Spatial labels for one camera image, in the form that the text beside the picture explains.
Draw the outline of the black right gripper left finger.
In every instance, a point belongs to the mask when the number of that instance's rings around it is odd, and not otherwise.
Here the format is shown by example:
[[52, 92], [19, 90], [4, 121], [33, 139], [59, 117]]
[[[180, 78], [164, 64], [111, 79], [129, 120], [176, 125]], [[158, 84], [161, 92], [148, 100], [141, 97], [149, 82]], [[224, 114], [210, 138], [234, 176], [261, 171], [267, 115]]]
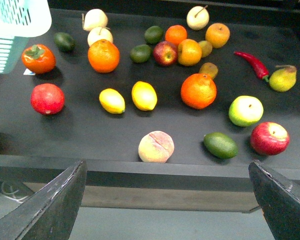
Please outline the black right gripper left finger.
[[0, 240], [67, 240], [86, 186], [80, 160], [0, 219]]

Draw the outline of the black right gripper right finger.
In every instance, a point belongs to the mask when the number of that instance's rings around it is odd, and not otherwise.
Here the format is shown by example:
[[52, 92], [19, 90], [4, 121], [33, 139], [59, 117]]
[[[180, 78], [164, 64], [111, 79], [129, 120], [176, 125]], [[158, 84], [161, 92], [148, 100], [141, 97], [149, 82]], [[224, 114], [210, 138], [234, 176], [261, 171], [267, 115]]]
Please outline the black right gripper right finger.
[[248, 166], [257, 203], [276, 240], [300, 240], [300, 185], [259, 160]]

